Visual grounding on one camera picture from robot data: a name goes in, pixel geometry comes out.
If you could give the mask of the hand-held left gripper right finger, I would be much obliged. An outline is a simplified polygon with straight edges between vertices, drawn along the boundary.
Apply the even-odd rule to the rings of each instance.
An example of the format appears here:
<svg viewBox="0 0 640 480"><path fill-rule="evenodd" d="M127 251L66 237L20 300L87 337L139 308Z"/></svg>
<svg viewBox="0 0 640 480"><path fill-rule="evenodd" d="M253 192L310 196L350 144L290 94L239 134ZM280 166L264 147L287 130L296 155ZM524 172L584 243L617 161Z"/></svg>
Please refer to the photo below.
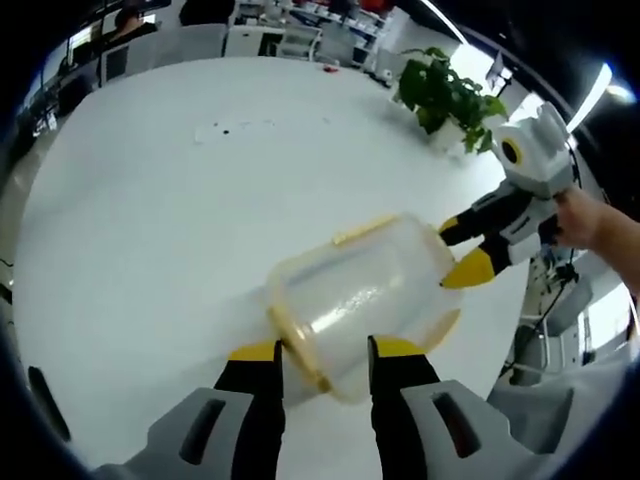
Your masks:
<svg viewBox="0 0 640 480"><path fill-rule="evenodd" d="M423 349L368 339L371 423L386 479L533 479L547 455L511 434L507 417L455 380L441 380Z"/></svg>

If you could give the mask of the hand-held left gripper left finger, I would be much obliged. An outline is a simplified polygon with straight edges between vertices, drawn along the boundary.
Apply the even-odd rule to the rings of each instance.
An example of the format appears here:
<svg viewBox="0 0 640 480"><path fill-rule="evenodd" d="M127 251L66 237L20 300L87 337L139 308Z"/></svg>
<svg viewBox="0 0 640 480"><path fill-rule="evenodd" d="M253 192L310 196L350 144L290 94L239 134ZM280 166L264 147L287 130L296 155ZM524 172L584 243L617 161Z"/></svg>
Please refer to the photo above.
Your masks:
<svg viewBox="0 0 640 480"><path fill-rule="evenodd" d="M243 346L215 385L198 388L148 430L145 447L96 479L274 479L285 430L282 342Z"/></svg>

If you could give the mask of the person's right hand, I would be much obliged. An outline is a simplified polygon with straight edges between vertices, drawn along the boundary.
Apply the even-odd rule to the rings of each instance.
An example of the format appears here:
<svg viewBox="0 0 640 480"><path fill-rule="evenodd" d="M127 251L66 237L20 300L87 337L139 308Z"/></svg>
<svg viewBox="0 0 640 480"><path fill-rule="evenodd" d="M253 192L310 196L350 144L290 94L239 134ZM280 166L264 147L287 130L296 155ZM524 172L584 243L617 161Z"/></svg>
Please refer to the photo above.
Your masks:
<svg viewBox="0 0 640 480"><path fill-rule="evenodd" d="M617 212L584 190L570 188L554 197L558 230L555 242L572 248L596 250Z"/></svg>

